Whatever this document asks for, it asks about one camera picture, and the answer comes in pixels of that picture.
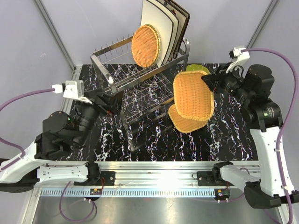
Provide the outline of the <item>round woven wicker plate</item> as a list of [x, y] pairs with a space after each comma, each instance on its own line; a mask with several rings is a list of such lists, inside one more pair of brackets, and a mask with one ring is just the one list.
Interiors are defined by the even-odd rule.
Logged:
[[157, 40], [155, 32], [148, 26], [140, 26], [134, 33], [131, 42], [131, 53], [140, 67], [147, 68], [155, 64]]

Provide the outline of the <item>cream black-rimmed square plate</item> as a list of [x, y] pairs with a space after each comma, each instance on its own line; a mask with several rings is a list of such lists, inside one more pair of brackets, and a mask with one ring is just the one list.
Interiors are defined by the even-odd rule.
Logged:
[[157, 66], [166, 64], [176, 38], [178, 20], [161, 1], [143, 0], [141, 26], [152, 25], [159, 34], [160, 53]]

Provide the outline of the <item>green polka dot plate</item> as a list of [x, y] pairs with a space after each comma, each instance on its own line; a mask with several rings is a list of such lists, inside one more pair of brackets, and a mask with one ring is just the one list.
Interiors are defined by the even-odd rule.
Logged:
[[186, 71], [202, 71], [206, 75], [210, 74], [209, 69], [207, 67], [201, 65], [201, 64], [190, 64], [190, 65], [187, 65]]

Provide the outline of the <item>woven wicker tray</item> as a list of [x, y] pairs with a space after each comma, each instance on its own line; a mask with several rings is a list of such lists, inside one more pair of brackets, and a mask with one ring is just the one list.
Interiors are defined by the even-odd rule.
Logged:
[[174, 102], [178, 114], [195, 121], [208, 121], [214, 113], [214, 95], [202, 80], [202, 70], [178, 73], [173, 81]]
[[179, 115], [175, 105], [171, 105], [168, 109], [168, 115], [173, 122], [175, 128], [181, 133], [191, 133], [207, 125], [207, 121], [196, 121], [186, 119]]

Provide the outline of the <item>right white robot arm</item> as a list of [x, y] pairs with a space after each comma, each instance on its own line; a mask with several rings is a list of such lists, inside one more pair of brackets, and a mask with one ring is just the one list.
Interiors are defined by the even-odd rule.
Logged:
[[243, 120], [256, 146], [260, 177], [225, 161], [214, 164], [212, 181], [216, 185], [227, 182], [236, 186], [254, 209], [298, 203], [299, 192], [287, 172], [282, 140], [277, 140], [283, 118], [280, 107], [269, 98], [275, 81], [271, 69], [254, 64], [243, 77], [242, 66], [235, 66], [231, 71], [227, 68], [228, 65], [221, 66], [214, 74], [201, 79], [214, 93], [225, 91], [241, 104]]

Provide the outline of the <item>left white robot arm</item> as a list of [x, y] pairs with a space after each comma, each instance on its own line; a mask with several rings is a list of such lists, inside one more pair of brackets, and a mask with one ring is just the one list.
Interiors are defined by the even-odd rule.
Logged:
[[43, 121], [42, 133], [28, 148], [10, 160], [0, 160], [2, 192], [22, 193], [42, 183], [73, 182], [88, 186], [104, 182], [99, 165], [93, 161], [84, 165], [46, 167], [47, 163], [84, 148], [99, 117], [121, 113], [122, 91], [114, 95], [88, 91], [84, 96], [89, 102], [76, 101], [79, 108], [76, 118], [63, 111], [52, 113]]

